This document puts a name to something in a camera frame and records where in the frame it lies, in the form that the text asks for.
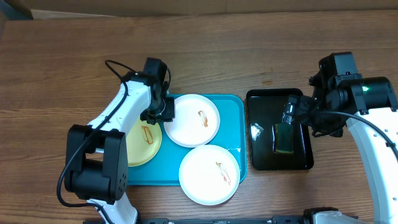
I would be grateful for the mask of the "white plate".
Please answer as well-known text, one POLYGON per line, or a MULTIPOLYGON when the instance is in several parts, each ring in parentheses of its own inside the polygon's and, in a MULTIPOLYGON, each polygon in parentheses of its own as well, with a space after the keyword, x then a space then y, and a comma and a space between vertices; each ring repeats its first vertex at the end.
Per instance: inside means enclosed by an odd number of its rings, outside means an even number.
POLYGON ((198 147, 216 136, 220 123, 220 113, 211 100, 203 95, 187 94, 175 99, 175 117, 164 123, 164 129, 179 146, 198 147))
POLYGON ((237 191, 240 168, 227 149, 202 145, 183 158, 178 178, 189 199, 200 205, 214 206, 228 201, 237 191))

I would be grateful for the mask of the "green and yellow sponge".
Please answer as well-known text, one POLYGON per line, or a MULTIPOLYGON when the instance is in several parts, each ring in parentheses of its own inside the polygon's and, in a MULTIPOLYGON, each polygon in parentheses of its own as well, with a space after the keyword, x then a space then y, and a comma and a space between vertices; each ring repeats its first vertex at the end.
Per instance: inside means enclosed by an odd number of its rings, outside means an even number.
POLYGON ((293 126, 285 123, 277 123, 273 127, 273 133, 274 152, 276 154, 293 154, 293 126))

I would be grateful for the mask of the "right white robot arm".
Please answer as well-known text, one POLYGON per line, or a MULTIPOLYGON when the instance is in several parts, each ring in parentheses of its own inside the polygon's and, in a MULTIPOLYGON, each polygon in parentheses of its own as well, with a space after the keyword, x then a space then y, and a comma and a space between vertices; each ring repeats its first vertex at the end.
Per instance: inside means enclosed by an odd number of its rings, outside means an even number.
POLYGON ((286 124, 302 124, 314 137, 340 138, 348 128, 368 179, 375 223, 397 223, 397 96, 386 77, 364 78, 351 52, 322 58, 310 77, 312 96, 290 95, 286 124))

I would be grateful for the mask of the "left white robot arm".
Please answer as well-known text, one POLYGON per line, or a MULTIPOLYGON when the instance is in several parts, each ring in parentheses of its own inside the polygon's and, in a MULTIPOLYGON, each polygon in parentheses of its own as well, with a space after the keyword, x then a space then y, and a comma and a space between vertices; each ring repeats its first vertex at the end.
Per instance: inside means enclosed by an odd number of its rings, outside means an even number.
POLYGON ((157 58, 147 58, 142 71, 129 68, 117 76, 120 89, 106 109, 67 134, 65 167, 57 183, 65 207, 93 207, 103 223, 136 223, 138 211, 127 194, 127 135, 137 120, 171 122, 174 98, 167 95, 171 72, 157 58))

